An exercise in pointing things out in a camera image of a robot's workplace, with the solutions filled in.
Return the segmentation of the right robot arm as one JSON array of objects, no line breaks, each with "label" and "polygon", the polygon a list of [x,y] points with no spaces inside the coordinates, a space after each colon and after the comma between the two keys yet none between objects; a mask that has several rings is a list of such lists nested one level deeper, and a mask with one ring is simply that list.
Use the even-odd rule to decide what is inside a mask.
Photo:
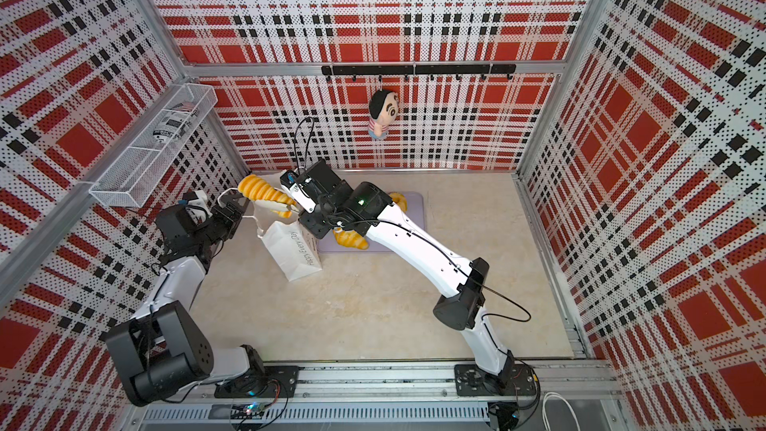
[{"label": "right robot arm", "polygon": [[353,188],[325,161],[300,174],[283,173],[280,184],[301,207],[298,221],[315,239],[354,231],[420,271],[441,293],[433,309],[436,319],[462,334],[478,369],[497,382],[509,378],[514,356],[487,321],[484,292],[490,267],[484,259],[470,261],[450,251],[416,225],[389,193],[369,182]]}]

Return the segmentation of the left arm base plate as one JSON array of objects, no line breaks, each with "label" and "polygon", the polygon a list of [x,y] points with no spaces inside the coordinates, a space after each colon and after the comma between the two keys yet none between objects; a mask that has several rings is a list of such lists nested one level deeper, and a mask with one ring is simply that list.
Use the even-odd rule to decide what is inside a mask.
[{"label": "left arm base plate", "polygon": [[215,389],[217,399],[292,398],[300,368],[294,365],[267,366],[223,381]]}]

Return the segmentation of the long ridged bread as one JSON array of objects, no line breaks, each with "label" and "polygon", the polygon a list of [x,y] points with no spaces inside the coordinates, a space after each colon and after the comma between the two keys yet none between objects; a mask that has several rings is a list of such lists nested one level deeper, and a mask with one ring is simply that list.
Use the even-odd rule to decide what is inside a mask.
[{"label": "long ridged bread", "polygon": [[237,185],[237,190],[252,202],[256,200],[286,202],[287,198],[290,198],[285,192],[275,189],[269,182],[257,175],[243,178]]}]

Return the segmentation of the white paper bag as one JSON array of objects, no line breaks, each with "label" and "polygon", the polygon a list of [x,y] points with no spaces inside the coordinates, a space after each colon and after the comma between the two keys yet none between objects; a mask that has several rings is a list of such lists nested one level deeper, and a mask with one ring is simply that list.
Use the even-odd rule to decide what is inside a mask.
[{"label": "white paper bag", "polygon": [[[281,173],[257,176],[283,192],[279,181]],[[301,227],[298,217],[283,219],[276,213],[257,207],[237,190],[237,186],[222,192],[217,197],[217,204],[223,206],[225,199],[241,201],[247,206],[243,217],[255,222],[257,237],[288,281],[296,281],[322,271],[316,239]]]}]

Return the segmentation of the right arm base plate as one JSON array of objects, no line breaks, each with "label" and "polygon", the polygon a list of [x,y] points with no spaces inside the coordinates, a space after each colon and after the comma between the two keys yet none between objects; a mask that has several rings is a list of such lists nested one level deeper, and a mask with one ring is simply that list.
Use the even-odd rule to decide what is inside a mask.
[{"label": "right arm base plate", "polygon": [[515,362],[499,375],[488,373],[474,363],[454,366],[456,392],[462,397],[508,396],[511,398],[537,395],[536,380],[524,364]]}]

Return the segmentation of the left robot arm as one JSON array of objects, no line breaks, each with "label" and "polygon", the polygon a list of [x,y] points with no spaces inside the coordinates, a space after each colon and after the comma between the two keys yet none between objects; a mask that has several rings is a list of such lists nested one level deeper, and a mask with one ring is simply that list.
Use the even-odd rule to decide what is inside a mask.
[{"label": "left robot arm", "polygon": [[202,219],[193,217],[193,209],[174,205],[157,214],[164,245],[159,279],[132,317],[104,335],[121,385],[137,407],[173,403],[178,392],[204,384],[251,392],[268,381],[252,346],[215,349],[190,315],[213,259],[245,215],[245,201],[214,205]]}]

